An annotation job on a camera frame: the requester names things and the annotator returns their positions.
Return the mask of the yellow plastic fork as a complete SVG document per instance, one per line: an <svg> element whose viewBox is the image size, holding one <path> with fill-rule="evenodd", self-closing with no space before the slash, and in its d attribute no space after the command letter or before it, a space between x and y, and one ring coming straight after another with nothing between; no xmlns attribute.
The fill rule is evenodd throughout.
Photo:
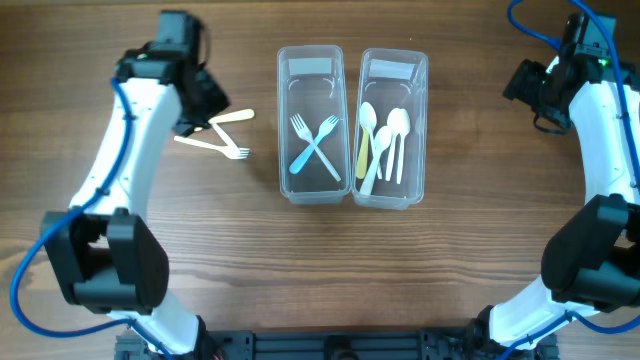
<svg viewBox="0 0 640 360"><path fill-rule="evenodd" d="M217 115L209 120L210 124L220 124L228 122L237 122L250 120L255 117L255 111L253 109L243 109L222 115Z"/></svg>

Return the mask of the cream plastic fork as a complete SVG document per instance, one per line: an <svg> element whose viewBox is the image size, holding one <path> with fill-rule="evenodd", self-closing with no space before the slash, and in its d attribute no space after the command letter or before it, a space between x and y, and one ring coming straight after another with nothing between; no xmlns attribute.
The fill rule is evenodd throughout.
<svg viewBox="0 0 640 360"><path fill-rule="evenodd" d="M230 145L224 145L224 146L214 145L204 141L199 141L199 140L190 139L190 138L181 137L181 136L175 136L174 140L182 144L218 151L231 160L243 160L243 159L246 159L250 154L249 148L239 148L237 146L230 146Z"/></svg>

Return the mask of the white plastic spoon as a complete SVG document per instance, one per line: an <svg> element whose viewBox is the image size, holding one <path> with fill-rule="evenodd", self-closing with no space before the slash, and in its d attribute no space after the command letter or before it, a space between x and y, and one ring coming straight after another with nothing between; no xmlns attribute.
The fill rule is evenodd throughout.
<svg viewBox="0 0 640 360"><path fill-rule="evenodd" d="M360 188L362 195L368 196L371 194L382 153L390 146L390 143L391 130L388 126L383 126L374 136L372 146L373 158Z"/></svg>
<svg viewBox="0 0 640 360"><path fill-rule="evenodd" d="M400 113L402 115L402 127L400 128L400 146L399 146L399 155L398 155L398 164L396 169L396 183L400 184L402 182L403 176L403 167L404 167L404 153L405 153L405 139L411 130L411 121L406 109L401 109Z"/></svg>
<svg viewBox="0 0 640 360"><path fill-rule="evenodd" d="M363 102L359 108L358 120L361 128L369 132L369 150L372 149L374 140L374 130L377 126L377 115L373 106L369 102Z"/></svg>
<svg viewBox="0 0 640 360"><path fill-rule="evenodd" d="M392 109L387 118L387 126L391 130L391 143L389 146L387 162L386 162L386 170L385 170L386 181L391 180L393 162L394 162L394 156L395 156L395 142L399 133L399 128L401 127L402 119L403 119L403 115L400 108Z"/></svg>

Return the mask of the yellow plastic spoon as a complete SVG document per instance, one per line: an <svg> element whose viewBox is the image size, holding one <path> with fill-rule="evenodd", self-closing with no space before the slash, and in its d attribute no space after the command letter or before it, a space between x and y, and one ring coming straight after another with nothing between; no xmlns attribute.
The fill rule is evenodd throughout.
<svg viewBox="0 0 640 360"><path fill-rule="evenodd" d="M369 154L369 132L367 129L362 128L361 144L358 151L358 158L356 162L355 176L357 179L363 179L367 172L367 158Z"/></svg>

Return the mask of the white fork long handle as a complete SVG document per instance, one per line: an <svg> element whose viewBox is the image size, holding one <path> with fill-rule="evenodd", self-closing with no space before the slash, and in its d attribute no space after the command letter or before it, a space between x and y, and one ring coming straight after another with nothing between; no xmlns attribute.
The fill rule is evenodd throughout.
<svg viewBox="0 0 640 360"><path fill-rule="evenodd" d="M212 124L212 128L217 132L220 138L225 142L227 146L230 148L240 151L239 147L233 141L233 139L216 123Z"/></svg>

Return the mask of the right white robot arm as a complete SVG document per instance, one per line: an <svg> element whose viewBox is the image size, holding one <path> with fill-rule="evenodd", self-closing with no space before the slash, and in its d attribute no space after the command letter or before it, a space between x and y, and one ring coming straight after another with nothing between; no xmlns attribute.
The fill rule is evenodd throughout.
<svg viewBox="0 0 640 360"><path fill-rule="evenodd" d="M549 66L525 60L504 95L575 128L585 205L547 243L540 275L471 323L467 346L501 359L572 320L639 304L639 77L603 43L567 42Z"/></svg>

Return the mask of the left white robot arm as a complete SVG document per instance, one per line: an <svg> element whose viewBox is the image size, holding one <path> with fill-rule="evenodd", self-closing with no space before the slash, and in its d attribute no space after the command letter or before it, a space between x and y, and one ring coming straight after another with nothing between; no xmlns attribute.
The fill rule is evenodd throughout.
<svg viewBox="0 0 640 360"><path fill-rule="evenodd" d="M94 164L68 210L41 225L65 301L126 324L165 359L216 359L204 321L169 291L169 260L146 223L171 131L189 136L228 100L199 46L153 41L125 52L111 80L113 110Z"/></svg>

